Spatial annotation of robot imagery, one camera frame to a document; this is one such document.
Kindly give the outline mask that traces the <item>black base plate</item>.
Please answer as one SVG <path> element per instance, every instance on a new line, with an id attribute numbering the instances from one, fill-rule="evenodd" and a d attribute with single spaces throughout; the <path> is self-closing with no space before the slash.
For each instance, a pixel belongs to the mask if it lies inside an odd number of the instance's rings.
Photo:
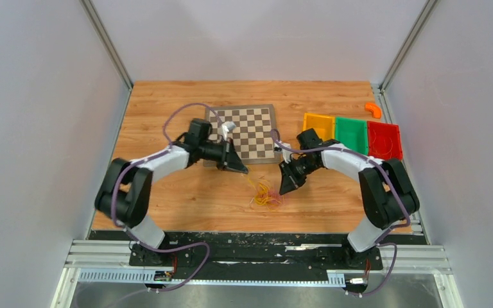
<path id="1" fill-rule="evenodd" d="M 381 270 L 379 251 L 342 248 L 346 234 L 168 232 L 161 244 L 169 250 L 207 243 L 182 252 L 153 253 L 129 243 L 128 264 L 167 266 L 174 278 L 204 280 L 321 281 L 327 270 Z"/>

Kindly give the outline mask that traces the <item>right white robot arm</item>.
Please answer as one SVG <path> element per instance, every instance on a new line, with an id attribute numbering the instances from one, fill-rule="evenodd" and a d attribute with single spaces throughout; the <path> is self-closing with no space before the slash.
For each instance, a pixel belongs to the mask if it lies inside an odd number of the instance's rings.
<path id="1" fill-rule="evenodd" d="M 354 151 L 335 139 L 323 141 L 314 129 L 297 135 L 300 149 L 281 141 L 276 129 L 270 131 L 275 148 L 282 153 L 279 194 L 301 188 L 308 175 L 319 169 L 337 171 L 359 183 L 364 218 L 347 235 L 341 250 L 344 265 L 357 268 L 366 251 L 377 246 L 392 230 L 408 227 L 420 201 L 403 163 L 384 160 Z"/>

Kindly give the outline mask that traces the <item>wooden chessboard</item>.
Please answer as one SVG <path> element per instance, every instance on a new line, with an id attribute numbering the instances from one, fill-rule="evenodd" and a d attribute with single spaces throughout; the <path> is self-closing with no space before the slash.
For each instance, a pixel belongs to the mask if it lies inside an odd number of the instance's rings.
<path id="1" fill-rule="evenodd" d="M 238 105 L 214 107 L 205 110 L 205 119 L 212 124 L 209 139 L 218 140 L 222 133 L 218 123 L 232 121 L 236 127 L 228 136 L 233 139 L 236 152 L 242 163 L 276 164 L 281 161 L 281 154 L 274 151 L 270 131 L 276 129 L 275 109 L 271 104 Z"/>

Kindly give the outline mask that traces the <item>orange curved plastic piece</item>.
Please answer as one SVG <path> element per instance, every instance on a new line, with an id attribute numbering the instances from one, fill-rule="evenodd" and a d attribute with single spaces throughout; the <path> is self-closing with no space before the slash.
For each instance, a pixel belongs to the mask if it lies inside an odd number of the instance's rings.
<path id="1" fill-rule="evenodd" d="M 382 118 L 382 110 L 376 103 L 368 102 L 365 103 L 364 107 L 365 111 L 369 112 L 374 119 Z"/>

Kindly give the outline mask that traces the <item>green plastic bin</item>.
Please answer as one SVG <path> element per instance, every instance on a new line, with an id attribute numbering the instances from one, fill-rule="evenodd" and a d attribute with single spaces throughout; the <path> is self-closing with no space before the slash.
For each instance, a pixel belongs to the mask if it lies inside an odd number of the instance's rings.
<path id="1" fill-rule="evenodd" d="M 337 117 L 335 139 L 360 154 L 368 154 L 367 122 L 358 119 Z"/>

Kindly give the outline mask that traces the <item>red plastic bin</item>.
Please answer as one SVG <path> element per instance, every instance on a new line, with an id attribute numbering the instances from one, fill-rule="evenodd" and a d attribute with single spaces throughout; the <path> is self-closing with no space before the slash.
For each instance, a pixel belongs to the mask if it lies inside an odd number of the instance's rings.
<path id="1" fill-rule="evenodd" d="M 396 124 L 367 122 L 368 154 L 388 160 L 403 159 L 400 128 Z"/>

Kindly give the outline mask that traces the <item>yellow plastic bin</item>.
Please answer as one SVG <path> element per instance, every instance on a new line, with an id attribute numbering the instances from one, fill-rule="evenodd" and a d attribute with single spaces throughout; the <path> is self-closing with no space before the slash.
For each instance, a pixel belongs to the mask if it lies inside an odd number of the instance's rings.
<path id="1" fill-rule="evenodd" d="M 302 131 L 314 129 L 316 134 L 323 141 L 334 139 L 336 118 L 330 115 L 305 113 L 303 118 Z"/>

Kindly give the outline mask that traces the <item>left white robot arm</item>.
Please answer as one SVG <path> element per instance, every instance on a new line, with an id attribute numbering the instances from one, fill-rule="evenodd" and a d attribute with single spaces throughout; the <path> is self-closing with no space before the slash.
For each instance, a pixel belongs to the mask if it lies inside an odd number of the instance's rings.
<path id="1" fill-rule="evenodd" d="M 148 215 L 152 185 L 162 178 L 187 169 L 199 160 L 214 162 L 221 171 L 248 173 L 230 133 L 236 125 L 226 121 L 215 131 L 204 119 L 194 118 L 187 132 L 161 151 L 125 160 L 115 158 L 109 165 L 94 200 L 94 208 L 110 218 L 139 245 L 147 248 L 146 257 L 156 266 L 169 261 L 171 249 L 164 244 L 165 233 Z"/>

